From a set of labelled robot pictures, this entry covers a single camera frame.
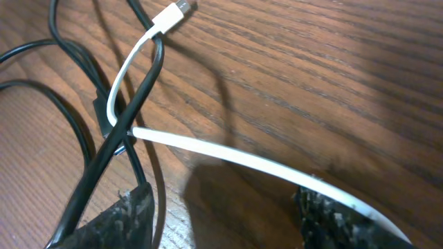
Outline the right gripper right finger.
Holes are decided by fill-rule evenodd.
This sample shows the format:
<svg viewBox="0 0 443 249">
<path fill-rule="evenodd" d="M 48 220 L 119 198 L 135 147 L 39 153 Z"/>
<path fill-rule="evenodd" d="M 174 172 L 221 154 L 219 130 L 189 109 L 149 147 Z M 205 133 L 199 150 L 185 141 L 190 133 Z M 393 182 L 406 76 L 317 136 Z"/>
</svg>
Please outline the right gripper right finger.
<svg viewBox="0 0 443 249">
<path fill-rule="evenodd" d="M 373 220 L 306 187 L 299 187 L 294 202 L 300 214 L 300 233 L 305 249 L 414 247 Z"/>
</svg>

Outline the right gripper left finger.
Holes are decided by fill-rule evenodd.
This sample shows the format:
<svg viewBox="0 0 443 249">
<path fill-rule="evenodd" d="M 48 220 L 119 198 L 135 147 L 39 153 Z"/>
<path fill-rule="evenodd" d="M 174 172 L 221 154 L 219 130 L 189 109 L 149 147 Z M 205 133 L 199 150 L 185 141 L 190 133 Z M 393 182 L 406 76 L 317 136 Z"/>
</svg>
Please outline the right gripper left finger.
<svg viewBox="0 0 443 249">
<path fill-rule="evenodd" d="M 54 248 L 151 248 L 154 210 L 152 186 L 143 183 Z"/>
</svg>

